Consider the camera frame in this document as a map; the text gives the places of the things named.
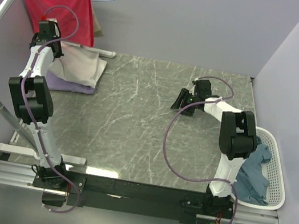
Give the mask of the white t-shirt red print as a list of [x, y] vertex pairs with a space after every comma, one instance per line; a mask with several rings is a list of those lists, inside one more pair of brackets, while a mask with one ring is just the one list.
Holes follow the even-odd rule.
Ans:
[[101, 59], [97, 52], [65, 42], [61, 42], [61, 48], [63, 56], [54, 59], [49, 71], [65, 81], [95, 88], [107, 61]]

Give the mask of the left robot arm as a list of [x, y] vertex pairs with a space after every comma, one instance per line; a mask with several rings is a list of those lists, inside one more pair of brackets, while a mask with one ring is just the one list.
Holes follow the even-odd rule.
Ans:
[[53, 189], [60, 190], [67, 185], [68, 176], [51, 127], [54, 104], [46, 75], [53, 61], [63, 56], [62, 39], [56, 20], [42, 20], [38, 24], [39, 31], [29, 44], [30, 57], [25, 69], [8, 83], [15, 115], [33, 136], [39, 167], [43, 171], [53, 170], [47, 181]]

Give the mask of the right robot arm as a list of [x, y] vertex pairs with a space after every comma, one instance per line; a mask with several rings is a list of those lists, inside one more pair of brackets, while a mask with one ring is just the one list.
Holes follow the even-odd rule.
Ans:
[[214, 178], [209, 181], [202, 209], [214, 215], [222, 209], [220, 198], [232, 193], [237, 174], [250, 154], [257, 148], [257, 132], [254, 113], [237, 109], [226, 102], [226, 98], [213, 95], [211, 82], [207, 78], [195, 79], [193, 88], [182, 88], [171, 106], [180, 114], [192, 116], [196, 109], [209, 114], [220, 122], [220, 162]]

